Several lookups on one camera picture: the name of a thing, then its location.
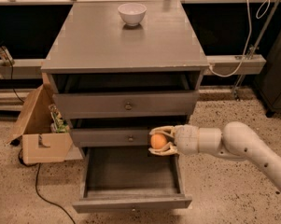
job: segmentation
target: gray tabletop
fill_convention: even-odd
[[[200,70],[203,49],[179,1],[141,1],[147,13],[131,28],[122,2],[75,3],[42,71],[103,73]]]

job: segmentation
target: bowl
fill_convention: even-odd
[[[138,25],[146,15],[147,7],[142,4],[128,3],[119,6],[119,14],[129,26]]]

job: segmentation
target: speckled floor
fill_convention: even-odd
[[[230,121],[242,121],[281,156],[281,114],[267,119],[252,90],[239,94],[242,101],[237,102],[229,91],[202,91],[191,124],[223,128]],[[20,147],[6,144],[12,125],[0,121],[0,224],[71,223],[63,211],[36,196],[36,167],[20,165]],[[193,199],[186,210],[77,214],[72,202],[78,200],[83,161],[43,164],[39,190],[76,223],[281,223],[281,194],[248,161],[180,156],[180,167],[186,193]]]

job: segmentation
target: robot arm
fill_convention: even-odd
[[[223,132],[218,128],[180,125],[156,128],[150,132],[154,133],[163,133],[169,140],[162,149],[149,149],[155,155],[207,153],[231,161],[248,160],[281,191],[281,157],[244,123],[231,122]]]

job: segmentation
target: cardboard box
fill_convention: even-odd
[[[43,85],[30,92],[13,127],[8,142],[22,136],[22,156],[26,164],[82,159],[69,133],[51,133],[51,104],[51,96]]]

